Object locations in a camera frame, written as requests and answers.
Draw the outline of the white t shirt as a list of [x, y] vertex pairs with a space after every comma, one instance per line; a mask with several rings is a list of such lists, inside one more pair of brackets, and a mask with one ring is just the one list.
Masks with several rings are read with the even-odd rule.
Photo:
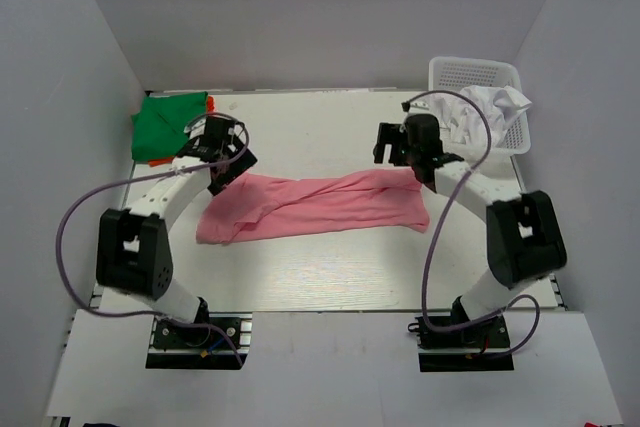
[[[531, 106], [532, 102], [511, 86], [469, 86], [459, 94], [471, 100], [483, 113], [491, 132], [491, 144], [502, 143], [508, 130]], [[464, 99], [451, 94], [432, 94], [427, 100], [440, 126], [449, 131], [454, 143], [485, 148], [487, 134], [478, 112]]]

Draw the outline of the pink t shirt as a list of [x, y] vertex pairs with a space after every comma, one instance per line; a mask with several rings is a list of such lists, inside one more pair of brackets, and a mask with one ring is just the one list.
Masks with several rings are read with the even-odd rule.
[[248, 173], [211, 200], [196, 241], [230, 244], [389, 226], [424, 233], [429, 224], [421, 184], [407, 168], [300, 180]]

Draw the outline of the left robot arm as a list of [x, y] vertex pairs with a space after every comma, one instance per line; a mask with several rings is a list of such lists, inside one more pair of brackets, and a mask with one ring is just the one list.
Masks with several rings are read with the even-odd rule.
[[216, 196], [257, 163], [243, 122], [228, 114], [202, 114], [187, 126], [189, 139], [155, 184], [99, 223], [96, 280], [130, 295], [156, 317], [177, 322], [177, 334], [199, 346], [211, 334], [206, 302], [174, 279], [169, 233], [202, 192]]

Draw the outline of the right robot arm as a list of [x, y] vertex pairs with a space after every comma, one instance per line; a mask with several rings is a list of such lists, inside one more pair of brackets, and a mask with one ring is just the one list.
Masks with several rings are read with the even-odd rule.
[[445, 329], [459, 343], [477, 344], [488, 332], [487, 321], [523, 298], [531, 284], [566, 266], [550, 196], [505, 187], [480, 173], [478, 163], [446, 152], [434, 116], [410, 115], [401, 124], [380, 124], [373, 157], [377, 164], [410, 167], [420, 184], [446, 197], [446, 211], [459, 204], [486, 227], [488, 269], [454, 301]]

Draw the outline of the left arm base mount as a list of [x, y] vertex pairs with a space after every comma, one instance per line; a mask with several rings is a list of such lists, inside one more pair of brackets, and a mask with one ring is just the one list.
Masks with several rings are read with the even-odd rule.
[[210, 312], [209, 323], [224, 334], [207, 328], [185, 328], [162, 318], [152, 324], [145, 368], [150, 370], [236, 371], [241, 369], [227, 336], [244, 363], [251, 335], [251, 313]]

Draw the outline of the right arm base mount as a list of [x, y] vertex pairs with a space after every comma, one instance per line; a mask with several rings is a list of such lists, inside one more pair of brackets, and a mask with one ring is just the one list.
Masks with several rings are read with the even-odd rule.
[[514, 370], [503, 317], [466, 330], [437, 333], [416, 317], [407, 326], [416, 336], [421, 373], [507, 372]]

